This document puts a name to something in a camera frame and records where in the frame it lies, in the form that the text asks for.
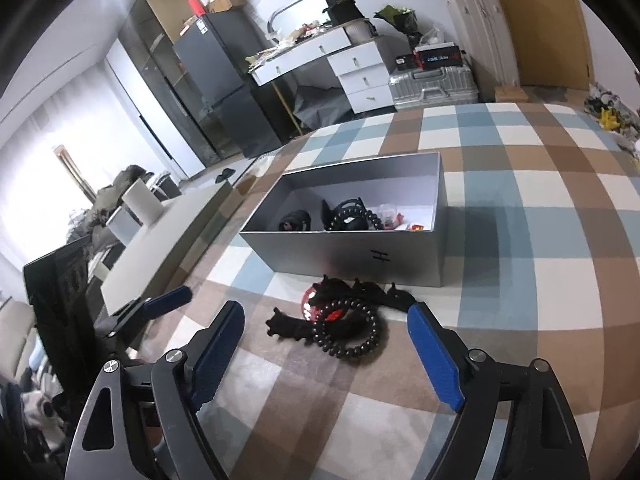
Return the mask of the checkered bed cover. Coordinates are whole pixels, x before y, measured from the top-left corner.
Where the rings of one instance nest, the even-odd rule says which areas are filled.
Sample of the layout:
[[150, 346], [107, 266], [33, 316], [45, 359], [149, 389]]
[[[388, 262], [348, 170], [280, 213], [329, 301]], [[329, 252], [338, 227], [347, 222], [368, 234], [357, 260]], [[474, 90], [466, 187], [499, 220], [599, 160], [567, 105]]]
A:
[[306, 276], [271, 271], [240, 237], [245, 219], [294, 169], [439, 152], [449, 205], [444, 280], [416, 288], [439, 322], [502, 362], [547, 360], [596, 479], [639, 442], [639, 173], [588, 116], [567, 106], [445, 106], [346, 122], [259, 159], [242, 206], [205, 235], [176, 276], [193, 301], [154, 322], [156, 359], [238, 300], [240, 348], [201, 421], [233, 479], [422, 479], [454, 414], [438, 402], [405, 317], [386, 311], [381, 352], [343, 362], [267, 333], [274, 309], [299, 314]]

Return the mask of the silver aluminium suitcase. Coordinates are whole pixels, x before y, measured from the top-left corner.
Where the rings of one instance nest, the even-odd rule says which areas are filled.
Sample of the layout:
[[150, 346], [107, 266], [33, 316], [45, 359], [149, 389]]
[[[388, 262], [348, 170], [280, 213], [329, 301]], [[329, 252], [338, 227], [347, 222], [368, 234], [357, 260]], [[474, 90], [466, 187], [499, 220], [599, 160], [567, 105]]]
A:
[[398, 110], [474, 104], [480, 95], [466, 65], [437, 70], [396, 70], [388, 85]]

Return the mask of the red China pin badge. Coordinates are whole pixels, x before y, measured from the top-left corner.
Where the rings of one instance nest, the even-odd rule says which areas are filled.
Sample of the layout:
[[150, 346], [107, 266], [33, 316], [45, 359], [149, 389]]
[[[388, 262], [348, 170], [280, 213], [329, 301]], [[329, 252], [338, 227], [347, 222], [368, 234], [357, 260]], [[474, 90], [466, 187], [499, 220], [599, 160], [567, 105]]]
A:
[[303, 294], [300, 304], [303, 318], [309, 322], [317, 321], [322, 310], [332, 301], [346, 300], [352, 296], [354, 292], [347, 284], [339, 285], [332, 281], [314, 283]]

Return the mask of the white desk with drawers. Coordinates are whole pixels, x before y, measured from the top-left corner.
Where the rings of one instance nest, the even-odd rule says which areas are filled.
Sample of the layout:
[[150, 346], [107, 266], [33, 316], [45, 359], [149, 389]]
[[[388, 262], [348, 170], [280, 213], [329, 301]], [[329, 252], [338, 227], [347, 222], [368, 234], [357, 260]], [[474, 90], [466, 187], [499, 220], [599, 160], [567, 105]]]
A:
[[[369, 28], [367, 20], [330, 27], [298, 44], [262, 52], [250, 66], [258, 86], [279, 90], [279, 81], [294, 84], [294, 101], [277, 92], [299, 132], [332, 126], [357, 115], [389, 110], [393, 57], [386, 38]], [[297, 76], [311, 67], [322, 68], [334, 82], [320, 88], [302, 84]]]

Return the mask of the glass door cabinet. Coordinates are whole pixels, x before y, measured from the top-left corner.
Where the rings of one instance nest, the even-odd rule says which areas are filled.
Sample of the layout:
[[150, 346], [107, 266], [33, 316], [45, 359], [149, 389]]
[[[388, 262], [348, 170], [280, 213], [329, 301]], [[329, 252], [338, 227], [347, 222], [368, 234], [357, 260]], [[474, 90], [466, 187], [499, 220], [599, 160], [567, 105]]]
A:
[[136, 0], [118, 40], [179, 138], [208, 168], [224, 158], [218, 151], [218, 122], [174, 49], [189, 18], [188, 0]]

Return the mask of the black hair claw clip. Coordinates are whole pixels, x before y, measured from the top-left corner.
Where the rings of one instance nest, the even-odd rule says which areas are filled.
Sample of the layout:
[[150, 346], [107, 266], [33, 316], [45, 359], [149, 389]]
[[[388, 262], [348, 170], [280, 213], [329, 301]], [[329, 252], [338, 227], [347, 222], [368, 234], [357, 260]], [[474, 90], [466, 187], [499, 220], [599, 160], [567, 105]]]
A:
[[[335, 282], [347, 284], [339, 278], [325, 275], [319, 283]], [[379, 308], [389, 308], [400, 313], [407, 313], [416, 303], [410, 292], [400, 289], [395, 283], [388, 289], [373, 282], [358, 280], [347, 284], [354, 296], [346, 300], [332, 301], [320, 313], [318, 320], [305, 321], [304, 318], [293, 318], [278, 308], [273, 309], [271, 318], [266, 321], [267, 335], [295, 341], [318, 344], [320, 347], [342, 344], [359, 338], [365, 330], [380, 324]]]

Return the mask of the wooden door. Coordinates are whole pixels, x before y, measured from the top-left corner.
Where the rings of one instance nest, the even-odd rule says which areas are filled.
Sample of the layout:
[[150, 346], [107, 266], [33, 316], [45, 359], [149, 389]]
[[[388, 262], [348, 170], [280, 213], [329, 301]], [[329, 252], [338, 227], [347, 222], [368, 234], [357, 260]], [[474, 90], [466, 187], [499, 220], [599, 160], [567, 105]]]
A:
[[523, 86], [588, 90], [591, 49], [577, 0], [500, 0]]

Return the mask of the white upright suitcase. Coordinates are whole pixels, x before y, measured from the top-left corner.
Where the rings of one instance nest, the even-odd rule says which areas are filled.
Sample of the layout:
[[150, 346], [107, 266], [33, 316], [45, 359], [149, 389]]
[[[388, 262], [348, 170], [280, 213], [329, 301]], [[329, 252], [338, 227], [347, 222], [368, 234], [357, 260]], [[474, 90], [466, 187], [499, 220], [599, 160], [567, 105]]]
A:
[[518, 87], [518, 61], [500, 0], [447, 0], [447, 6], [480, 99], [494, 102], [495, 88]]

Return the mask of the white cylinder bin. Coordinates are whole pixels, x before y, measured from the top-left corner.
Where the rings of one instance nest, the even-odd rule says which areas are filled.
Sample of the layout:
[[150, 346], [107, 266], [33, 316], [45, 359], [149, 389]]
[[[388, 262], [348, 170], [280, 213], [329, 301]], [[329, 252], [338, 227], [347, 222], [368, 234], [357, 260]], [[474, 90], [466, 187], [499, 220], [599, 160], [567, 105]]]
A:
[[163, 204], [140, 179], [122, 194], [122, 201], [144, 226], [152, 226], [164, 213]]

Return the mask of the dark grey refrigerator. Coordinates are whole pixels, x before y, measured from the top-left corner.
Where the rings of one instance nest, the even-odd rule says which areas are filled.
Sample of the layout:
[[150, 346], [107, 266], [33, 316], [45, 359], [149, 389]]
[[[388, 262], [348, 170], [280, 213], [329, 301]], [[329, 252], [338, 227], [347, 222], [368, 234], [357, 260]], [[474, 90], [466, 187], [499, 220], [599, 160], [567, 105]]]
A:
[[241, 9], [207, 13], [174, 44], [180, 61], [201, 91], [226, 137], [247, 158], [287, 144], [292, 122], [269, 84], [258, 86], [247, 58], [265, 40]]

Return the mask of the grey cardboard box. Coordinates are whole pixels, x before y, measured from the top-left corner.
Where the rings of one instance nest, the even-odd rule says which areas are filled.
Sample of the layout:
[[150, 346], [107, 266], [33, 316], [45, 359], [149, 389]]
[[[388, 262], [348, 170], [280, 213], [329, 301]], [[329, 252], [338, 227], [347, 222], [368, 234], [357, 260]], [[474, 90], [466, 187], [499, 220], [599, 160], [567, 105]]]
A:
[[241, 230], [271, 270], [437, 287], [447, 229], [437, 153], [282, 174]]

